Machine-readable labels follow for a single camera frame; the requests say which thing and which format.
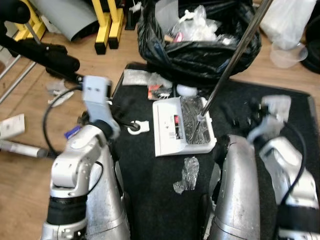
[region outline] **white card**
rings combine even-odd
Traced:
[[[25,115],[19,114],[0,122],[0,140],[13,138],[25,132]]]

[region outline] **clear plastic container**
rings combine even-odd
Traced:
[[[294,66],[296,63],[303,61],[308,56],[308,50],[302,43],[296,47],[283,50],[275,43],[271,46],[270,59],[279,68],[287,69]]]

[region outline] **black trash bag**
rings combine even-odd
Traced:
[[[214,0],[179,6],[179,17],[185,9],[192,12],[199,5],[206,10],[207,19],[222,22],[216,32],[231,34],[240,40],[255,14],[252,0]],[[224,72],[237,46],[213,41],[183,41],[165,43],[164,34],[155,18],[155,3],[149,1],[138,22],[138,47],[140,55],[150,69],[168,80],[191,87],[213,87]],[[261,49],[257,32],[232,71],[232,75],[247,69]]]

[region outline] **yellow stand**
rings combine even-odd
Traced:
[[[96,36],[94,48],[98,55],[106,54],[108,36],[111,28],[110,13],[104,13],[100,4],[100,0],[92,0],[96,18],[99,22],[99,31]]]
[[[22,39],[26,39],[29,35],[29,30],[23,24],[15,23],[15,26],[18,28],[18,33],[15,35],[14,40],[19,41]]]
[[[106,54],[108,43],[110,49],[118,48],[124,21],[123,9],[117,9],[115,0],[107,1],[110,13],[103,13],[100,0],[92,0],[94,11],[100,25],[94,44],[96,54],[98,55]]]
[[[109,34],[109,48],[117,49],[119,47],[119,40],[122,30],[122,23],[124,21],[124,10],[122,8],[117,9],[115,0],[107,0],[111,18],[112,26]]]
[[[32,29],[35,32],[35,34],[38,36],[38,38],[41,39],[46,31],[45,24],[38,18],[38,16],[36,15],[35,11],[31,7],[28,0],[21,0],[21,1],[28,6],[30,11],[29,24],[32,26]],[[18,28],[19,32],[15,36],[14,40],[19,41],[21,39],[33,38],[32,34],[24,25],[16,24],[16,27]]]

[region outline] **black mat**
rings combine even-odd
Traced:
[[[127,68],[141,69],[144,66],[130,64]],[[302,133],[307,145],[307,169],[315,182],[320,180],[318,127],[312,98],[305,93],[261,85],[231,81],[219,93],[209,112],[213,120],[216,137],[225,134],[239,134],[226,123],[219,105],[228,103],[244,124],[250,115],[248,101],[266,95],[289,95],[292,98],[289,122]],[[136,240],[196,240],[197,208],[200,196],[208,191],[213,169],[212,153],[198,154],[199,174],[194,191],[175,193],[173,183],[181,179],[184,156],[155,158],[152,101],[147,99],[146,86],[117,87],[114,104],[121,104],[125,98],[134,97],[135,103],[126,113],[127,120],[149,121],[150,131],[130,135],[122,128],[116,149],[120,155],[120,166],[125,190],[130,194],[134,213]],[[301,150],[299,142],[290,132],[284,133]],[[276,204],[271,178],[263,162],[256,160],[259,176],[261,239],[269,240],[274,229]]]

